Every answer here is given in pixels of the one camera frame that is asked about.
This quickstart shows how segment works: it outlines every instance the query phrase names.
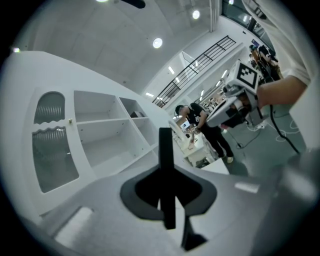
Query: white cabinet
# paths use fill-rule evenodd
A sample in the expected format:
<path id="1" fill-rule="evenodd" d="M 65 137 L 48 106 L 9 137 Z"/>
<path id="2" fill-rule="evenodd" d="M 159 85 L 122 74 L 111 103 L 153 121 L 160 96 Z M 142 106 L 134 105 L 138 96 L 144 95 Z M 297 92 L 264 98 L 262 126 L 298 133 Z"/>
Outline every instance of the white cabinet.
<path id="1" fill-rule="evenodd" d="M 138 102 L 115 95 L 36 88 L 23 135 L 24 178 L 39 215 L 96 179 L 158 162 L 157 129 Z"/>

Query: ceiling light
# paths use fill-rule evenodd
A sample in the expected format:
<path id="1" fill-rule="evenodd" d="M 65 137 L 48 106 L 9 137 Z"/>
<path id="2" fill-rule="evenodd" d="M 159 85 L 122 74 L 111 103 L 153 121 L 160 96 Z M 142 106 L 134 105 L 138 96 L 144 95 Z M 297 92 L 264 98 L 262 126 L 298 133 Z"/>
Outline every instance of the ceiling light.
<path id="1" fill-rule="evenodd" d="M 168 69 L 170 70 L 172 75 L 175 73 L 174 70 L 172 69 L 172 67 L 169 66 Z"/>
<path id="2" fill-rule="evenodd" d="M 224 78 L 227 72 L 228 72 L 228 70 L 224 71 L 221 78 Z"/>
<path id="3" fill-rule="evenodd" d="M 156 38 L 153 41 L 153 47 L 154 48 L 159 48 L 162 46 L 162 39 L 161 38 Z"/>
<path id="4" fill-rule="evenodd" d="M 197 20 L 199 19 L 200 17 L 200 12 L 198 10 L 195 10 L 193 13 L 192 13 L 192 17 Z"/>

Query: floor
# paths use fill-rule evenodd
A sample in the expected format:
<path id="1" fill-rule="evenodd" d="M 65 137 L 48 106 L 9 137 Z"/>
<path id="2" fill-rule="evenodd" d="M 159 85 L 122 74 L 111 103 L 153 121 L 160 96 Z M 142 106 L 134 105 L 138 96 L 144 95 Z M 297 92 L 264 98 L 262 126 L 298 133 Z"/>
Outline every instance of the floor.
<path id="1" fill-rule="evenodd" d="M 273 115 L 278 128 L 291 133 L 297 132 L 298 129 L 290 128 L 290 124 L 293 120 L 291 116 L 287 114 L 290 108 L 290 105 L 276 105 L 274 106 L 275 113 Z M 269 113 L 269 111 L 269 106 L 262 109 L 263 113 Z M 266 121 L 272 125 L 270 118 Z M 243 149 L 236 148 L 237 143 L 230 135 L 232 134 L 239 143 L 246 145 L 258 133 L 260 133 L 258 137 Z M 248 130 L 245 124 L 241 124 L 230 129 L 229 132 L 224 133 L 223 136 L 228 141 L 234 153 L 233 163 L 227 164 L 224 159 L 226 167 L 230 174 L 233 175 L 268 177 L 276 172 L 276 170 L 272 170 L 273 167 L 286 163 L 290 157 L 296 154 L 288 142 L 276 141 L 278 133 L 269 125 L 264 129 L 259 129 L 258 131 L 253 132 Z M 296 134 L 287 134 L 287 137 L 291 140 L 298 151 L 302 152 L 306 149 L 305 143 L 299 132 Z"/>

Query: man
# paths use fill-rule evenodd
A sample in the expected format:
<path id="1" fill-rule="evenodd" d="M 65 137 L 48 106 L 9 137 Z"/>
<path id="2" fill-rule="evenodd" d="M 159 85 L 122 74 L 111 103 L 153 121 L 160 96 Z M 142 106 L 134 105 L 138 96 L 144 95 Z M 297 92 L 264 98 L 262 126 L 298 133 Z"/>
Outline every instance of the man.
<path id="1" fill-rule="evenodd" d="M 206 119 L 208 117 L 207 113 L 203 110 L 203 108 L 196 104 L 191 103 L 190 107 L 178 105 L 175 108 L 175 112 L 177 115 L 183 116 L 186 118 L 190 124 L 195 124 L 196 128 L 199 129 L 205 136 L 205 138 L 210 142 L 211 146 L 218 153 L 220 158 L 225 156 L 224 151 L 221 147 L 225 149 L 227 156 L 227 163 L 231 164 L 234 160 L 234 154 L 225 140 L 225 138 L 221 134 L 221 129 L 219 127 L 209 127 L 206 124 Z M 195 136 L 191 135 L 191 142 L 194 142 Z"/>

